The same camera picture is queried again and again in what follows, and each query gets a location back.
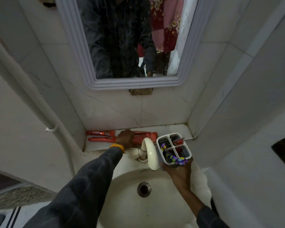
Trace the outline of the person's right hand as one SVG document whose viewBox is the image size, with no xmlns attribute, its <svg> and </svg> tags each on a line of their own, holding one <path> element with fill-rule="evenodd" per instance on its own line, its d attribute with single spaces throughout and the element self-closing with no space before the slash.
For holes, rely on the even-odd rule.
<svg viewBox="0 0 285 228">
<path fill-rule="evenodd" d="M 185 165 L 181 165 L 176 168 L 160 163 L 160 167 L 169 174 L 178 191 L 190 191 L 192 161 L 193 158 L 190 158 Z"/>
</svg>

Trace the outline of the person's left forearm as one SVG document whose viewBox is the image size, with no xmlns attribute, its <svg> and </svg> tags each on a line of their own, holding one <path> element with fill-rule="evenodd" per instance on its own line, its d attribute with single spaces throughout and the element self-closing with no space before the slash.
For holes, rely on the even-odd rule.
<svg viewBox="0 0 285 228">
<path fill-rule="evenodd" d="M 112 147 L 85 164 L 23 228 L 96 228 L 114 169 L 122 156 L 120 148 Z"/>
</svg>

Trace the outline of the yellow wristband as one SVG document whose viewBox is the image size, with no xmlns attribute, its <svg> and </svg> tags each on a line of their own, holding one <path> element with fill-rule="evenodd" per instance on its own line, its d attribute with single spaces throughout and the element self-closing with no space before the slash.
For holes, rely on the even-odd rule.
<svg viewBox="0 0 285 228">
<path fill-rule="evenodd" d="M 122 150 L 122 153 L 125 153 L 125 147 L 123 145 L 120 145 L 120 144 L 117 144 L 117 143 L 114 143 L 110 146 L 110 148 L 112 147 L 118 147 Z"/>
</svg>

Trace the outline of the person's left hand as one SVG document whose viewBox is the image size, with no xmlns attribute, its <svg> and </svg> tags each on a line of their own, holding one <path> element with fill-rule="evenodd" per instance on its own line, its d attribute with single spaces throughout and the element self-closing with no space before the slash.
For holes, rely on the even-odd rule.
<svg viewBox="0 0 285 228">
<path fill-rule="evenodd" d="M 125 150 L 128 150 L 128 149 L 135 147 L 133 141 L 132 142 L 127 141 L 127 130 L 121 131 L 118 134 L 116 141 L 115 141 L 115 143 L 123 145 L 125 147 Z"/>
</svg>

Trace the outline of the white wall pipe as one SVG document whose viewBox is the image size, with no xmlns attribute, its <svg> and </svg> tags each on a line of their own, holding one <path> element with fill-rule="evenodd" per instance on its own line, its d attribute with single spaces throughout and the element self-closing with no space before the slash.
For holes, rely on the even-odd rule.
<svg viewBox="0 0 285 228">
<path fill-rule="evenodd" d="M 35 116 L 48 128 L 57 130 L 52 133 L 61 144 L 72 176 L 76 174 L 72 161 L 73 138 L 38 91 L 37 87 L 26 75 L 22 67 L 9 54 L 0 41 L 0 76 L 20 97 Z"/>
</svg>

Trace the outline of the brown mirror bracket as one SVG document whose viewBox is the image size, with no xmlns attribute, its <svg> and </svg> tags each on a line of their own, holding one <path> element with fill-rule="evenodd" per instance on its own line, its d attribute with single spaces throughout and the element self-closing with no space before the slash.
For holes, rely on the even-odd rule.
<svg viewBox="0 0 285 228">
<path fill-rule="evenodd" d="M 129 92 L 132 96 L 152 95 L 152 91 L 153 91 L 153 88 L 129 89 Z"/>
</svg>

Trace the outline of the purple toothbrush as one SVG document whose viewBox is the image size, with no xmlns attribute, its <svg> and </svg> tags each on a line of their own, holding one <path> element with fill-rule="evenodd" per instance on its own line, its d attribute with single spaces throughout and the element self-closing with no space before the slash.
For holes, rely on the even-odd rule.
<svg viewBox="0 0 285 228">
<path fill-rule="evenodd" d="M 166 143 L 160 145 L 161 155 L 167 165 L 185 165 L 192 157 L 185 145 L 171 146 Z"/>
</svg>

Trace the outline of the white ceramic sink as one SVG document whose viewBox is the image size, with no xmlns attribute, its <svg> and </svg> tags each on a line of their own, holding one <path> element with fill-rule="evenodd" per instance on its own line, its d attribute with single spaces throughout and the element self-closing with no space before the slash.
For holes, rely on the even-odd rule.
<svg viewBox="0 0 285 228">
<path fill-rule="evenodd" d="M 151 170 L 135 152 L 127 150 L 116 166 L 97 228 L 199 228 L 169 174 Z M 137 193 L 141 182 L 152 189 L 146 198 Z"/>
</svg>

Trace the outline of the white curved faucet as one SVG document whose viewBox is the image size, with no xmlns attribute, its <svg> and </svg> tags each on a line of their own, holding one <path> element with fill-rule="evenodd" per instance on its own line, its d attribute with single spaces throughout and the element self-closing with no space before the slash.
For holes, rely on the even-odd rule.
<svg viewBox="0 0 285 228">
<path fill-rule="evenodd" d="M 139 149 L 138 160 L 148 162 L 151 170 L 156 171 L 159 168 L 159 160 L 156 147 L 150 138 L 144 138 Z"/>
</svg>

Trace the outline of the metal sink drain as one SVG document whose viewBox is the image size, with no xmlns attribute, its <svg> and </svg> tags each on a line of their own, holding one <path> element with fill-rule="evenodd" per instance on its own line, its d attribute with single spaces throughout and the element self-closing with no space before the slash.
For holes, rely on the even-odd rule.
<svg viewBox="0 0 285 228">
<path fill-rule="evenodd" d="M 151 186 L 147 182 L 141 182 L 137 187 L 137 193 L 142 198 L 148 197 L 151 191 Z"/>
</svg>

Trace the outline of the white four-compartment toothbrush holder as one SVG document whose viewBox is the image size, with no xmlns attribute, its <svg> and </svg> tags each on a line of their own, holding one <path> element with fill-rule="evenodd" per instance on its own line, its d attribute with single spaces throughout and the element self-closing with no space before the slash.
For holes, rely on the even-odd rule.
<svg viewBox="0 0 285 228">
<path fill-rule="evenodd" d="M 176 140 L 178 138 L 182 138 L 182 137 L 183 136 L 179 133 L 171 133 L 171 134 L 163 135 L 163 136 L 157 138 L 157 140 L 156 140 L 156 151 L 157 151 L 159 163 L 164 163 L 163 157 L 161 155 L 160 145 L 162 143 L 166 143 L 168 145 L 174 146 L 172 142 L 174 140 Z"/>
</svg>

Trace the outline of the speckled stone ledge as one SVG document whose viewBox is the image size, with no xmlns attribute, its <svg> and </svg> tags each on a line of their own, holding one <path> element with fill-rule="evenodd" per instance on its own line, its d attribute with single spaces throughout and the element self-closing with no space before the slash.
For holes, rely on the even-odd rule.
<svg viewBox="0 0 285 228">
<path fill-rule="evenodd" d="M 0 172 L 0 210 L 47 202 L 56 192 Z"/>
</svg>

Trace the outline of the person's right forearm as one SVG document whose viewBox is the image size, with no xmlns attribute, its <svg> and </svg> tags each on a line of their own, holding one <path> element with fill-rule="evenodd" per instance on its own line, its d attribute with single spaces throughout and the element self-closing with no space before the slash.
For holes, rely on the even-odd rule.
<svg viewBox="0 0 285 228">
<path fill-rule="evenodd" d="M 178 189 L 196 217 L 199 228 L 230 228 L 214 211 L 206 206 L 189 188 Z"/>
</svg>

